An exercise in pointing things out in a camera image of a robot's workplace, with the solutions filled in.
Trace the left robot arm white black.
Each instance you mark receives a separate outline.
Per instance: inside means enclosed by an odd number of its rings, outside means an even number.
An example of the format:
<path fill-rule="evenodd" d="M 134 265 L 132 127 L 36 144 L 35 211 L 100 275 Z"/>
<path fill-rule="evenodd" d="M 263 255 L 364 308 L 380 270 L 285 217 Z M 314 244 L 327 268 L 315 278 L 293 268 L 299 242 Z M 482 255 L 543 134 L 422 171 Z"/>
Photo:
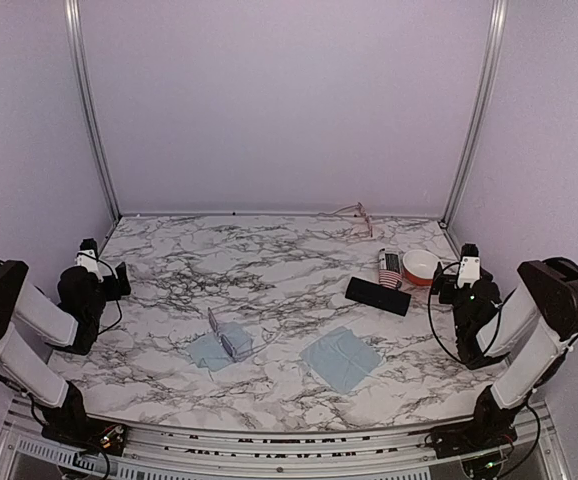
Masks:
<path fill-rule="evenodd" d="M 123 266 L 102 274 L 92 250 L 62 272 L 53 302 L 29 279 L 23 261 L 0 260 L 0 382 L 29 398 L 44 437 L 91 452 L 120 456 L 128 428 L 90 416 L 80 389 L 54 372 L 19 333 L 20 323 L 49 347 L 87 355 L 104 330 L 110 302 L 130 292 Z"/>

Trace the clear purple lens sunglasses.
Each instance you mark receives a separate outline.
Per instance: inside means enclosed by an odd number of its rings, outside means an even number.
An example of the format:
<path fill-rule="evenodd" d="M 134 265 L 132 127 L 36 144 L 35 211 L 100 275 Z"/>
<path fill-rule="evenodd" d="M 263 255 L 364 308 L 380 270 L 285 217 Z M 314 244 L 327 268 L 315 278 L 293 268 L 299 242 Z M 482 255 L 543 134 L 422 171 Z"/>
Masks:
<path fill-rule="evenodd" d="M 256 345 L 253 337 L 238 323 L 221 323 L 210 308 L 207 311 L 209 325 L 218 343 L 233 362 L 242 362 L 266 347 L 263 343 Z"/>

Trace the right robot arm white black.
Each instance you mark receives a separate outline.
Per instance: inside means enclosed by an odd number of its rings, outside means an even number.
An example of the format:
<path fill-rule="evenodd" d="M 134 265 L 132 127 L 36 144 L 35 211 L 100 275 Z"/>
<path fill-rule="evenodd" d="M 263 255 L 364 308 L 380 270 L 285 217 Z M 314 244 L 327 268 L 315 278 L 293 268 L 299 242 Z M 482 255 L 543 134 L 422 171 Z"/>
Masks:
<path fill-rule="evenodd" d="M 463 257 L 455 274 L 436 270 L 430 293 L 452 308 L 452 359 L 470 370 L 507 366 L 478 395 L 470 420 L 431 430 L 428 441 L 439 458 L 515 440 L 516 416 L 578 339 L 578 265 L 552 257 L 525 261 L 517 273 L 517 287 L 503 297 L 474 256 Z"/>

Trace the pink frame sunglasses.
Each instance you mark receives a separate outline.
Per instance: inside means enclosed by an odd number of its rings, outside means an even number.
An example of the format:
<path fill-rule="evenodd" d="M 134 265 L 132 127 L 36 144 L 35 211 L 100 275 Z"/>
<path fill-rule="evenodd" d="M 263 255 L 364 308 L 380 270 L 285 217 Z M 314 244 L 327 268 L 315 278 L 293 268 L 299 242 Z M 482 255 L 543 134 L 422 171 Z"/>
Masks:
<path fill-rule="evenodd" d="M 363 203 L 360 201 L 358 201 L 352 205 L 338 208 L 335 211 L 319 212 L 319 215 L 326 216 L 326 217 L 350 216 L 354 219 L 361 220 L 363 225 L 366 227 L 368 236 L 370 238 L 374 238 L 374 227 L 373 227 L 373 223 L 372 223 L 372 218 L 368 214 Z"/>

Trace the black glasses case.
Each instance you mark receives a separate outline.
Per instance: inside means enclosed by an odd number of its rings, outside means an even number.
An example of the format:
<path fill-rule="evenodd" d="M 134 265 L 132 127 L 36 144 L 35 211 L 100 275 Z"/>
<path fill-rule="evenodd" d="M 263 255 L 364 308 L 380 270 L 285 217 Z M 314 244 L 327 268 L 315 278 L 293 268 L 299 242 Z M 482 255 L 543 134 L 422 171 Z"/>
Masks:
<path fill-rule="evenodd" d="M 345 298 L 402 317 L 407 315 L 411 295 L 360 278 L 352 277 Z"/>

